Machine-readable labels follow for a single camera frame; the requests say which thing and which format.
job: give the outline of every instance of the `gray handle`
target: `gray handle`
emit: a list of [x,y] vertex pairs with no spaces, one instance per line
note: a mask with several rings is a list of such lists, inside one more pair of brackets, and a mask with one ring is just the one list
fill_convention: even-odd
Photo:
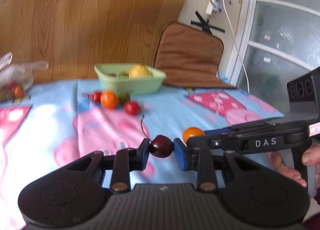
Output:
[[[291,149],[279,150],[278,153],[281,156],[282,162],[286,165],[286,167],[296,169],[294,166],[294,160],[293,160]],[[308,184],[307,188],[308,188],[309,196],[311,198],[315,197],[317,194],[316,166],[315,165],[307,166],[307,178],[304,178],[304,179],[306,180],[306,182]]]

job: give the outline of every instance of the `hand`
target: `hand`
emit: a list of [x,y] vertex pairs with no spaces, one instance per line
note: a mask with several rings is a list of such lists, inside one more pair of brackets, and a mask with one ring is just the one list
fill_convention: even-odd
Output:
[[[301,178],[300,172],[295,169],[287,168],[282,163],[281,156],[277,152],[271,153],[270,159],[273,167],[277,172],[298,182],[303,187],[307,186],[307,182]],[[317,188],[319,188],[320,187],[320,144],[314,144],[314,146],[312,146],[303,154],[302,163],[305,166],[308,166],[308,165],[316,166],[316,186]]]

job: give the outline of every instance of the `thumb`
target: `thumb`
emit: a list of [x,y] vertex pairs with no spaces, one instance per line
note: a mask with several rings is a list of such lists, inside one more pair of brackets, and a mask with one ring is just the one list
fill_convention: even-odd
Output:
[[308,149],[302,155],[302,162],[305,166],[320,163],[320,146],[314,146]]

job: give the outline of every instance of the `green basket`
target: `green basket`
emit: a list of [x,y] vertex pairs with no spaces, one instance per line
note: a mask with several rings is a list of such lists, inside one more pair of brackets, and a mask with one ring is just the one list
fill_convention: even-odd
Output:
[[129,72],[136,64],[99,64],[94,66],[102,87],[106,90],[112,90],[115,94],[147,94],[157,92],[166,75],[150,66],[145,66],[152,76],[145,77],[119,77],[122,71]]

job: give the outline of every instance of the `ribbed gray surface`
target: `ribbed gray surface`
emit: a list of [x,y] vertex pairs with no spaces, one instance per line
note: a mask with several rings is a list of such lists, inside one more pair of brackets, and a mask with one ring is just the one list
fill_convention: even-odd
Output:
[[[48,230],[26,226],[25,230]],[[113,195],[103,210],[86,223],[65,230],[267,230],[246,225],[229,215],[214,195],[192,185],[136,185]],[[302,226],[277,228],[302,230]]]

